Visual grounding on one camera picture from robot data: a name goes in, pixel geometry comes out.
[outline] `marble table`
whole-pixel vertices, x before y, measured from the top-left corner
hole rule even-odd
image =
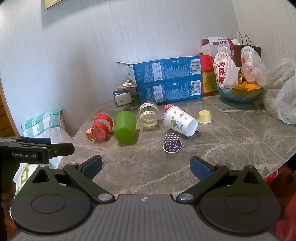
[[[138,103],[116,107],[109,103],[98,108],[82,125],[73,139],[75,152],[63,157],[59,168],[82,163],[93,155],[103,157],[103,170],[94,178],[102,188],[118,194],[173,194],[189,188],[197,178],[189,169],[189,160],[198,155],[212,165],[224,164],[230,169],[254,165],[262,176],[277,169],[296,150],[296,126],[287,125],[268,114],[260,102],[233,104],[218,95],[176,102],[182,110],[197,118],[209,110],[213,122],[198,125],[191,137],[180,134],[183,149],[169,154],[163,151],[163,138],[173,130],[163,124],[164,105],[154,130],[139,123]],[[137,117],[135,141],[119,143],[109,135],[104,141],[87,141],[85,131],[91,128],[96,114],[112,118],[127,110]]]

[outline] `black polka dot cupcake liner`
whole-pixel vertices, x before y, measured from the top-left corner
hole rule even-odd
[[[167,153],[176,153],[182,150],[180,136],[178,134],[167,134],[164,138],[163,150]]]

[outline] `bag handle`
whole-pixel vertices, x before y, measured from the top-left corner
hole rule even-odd
[[[251,42],[251,40],[249,39],[249,37],[248,37],[248,35],[247,34],[244,34],[245,35],[245,37],[246,37],[246,43],[247,43],[247,45],[248,45],[248,40]]]
[[[240,31],[238,30],[237,31],[237,40],[239,40],[239,34],[241,36],[241,39],[242,39],[242,34],[240,33]]]

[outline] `blue fruit bowl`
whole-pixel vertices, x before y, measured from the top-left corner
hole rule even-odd
[[[254,100],[257,100],[263,91],[262,87],[260,89],[252,90],[249,93],[244,90],[235,90],[228,88],[221,89],[219,86],[216,85],[216,83],[214,83],[214,87],[223,98],[231,102],[240,103],[250,103]]]

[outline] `white paper cup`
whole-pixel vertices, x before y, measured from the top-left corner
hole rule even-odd
[[[165,127],[169,127],[187,137],[192,136],[198,126],[197,119],[182,111],[178,106],[167,110],[163,118]]]

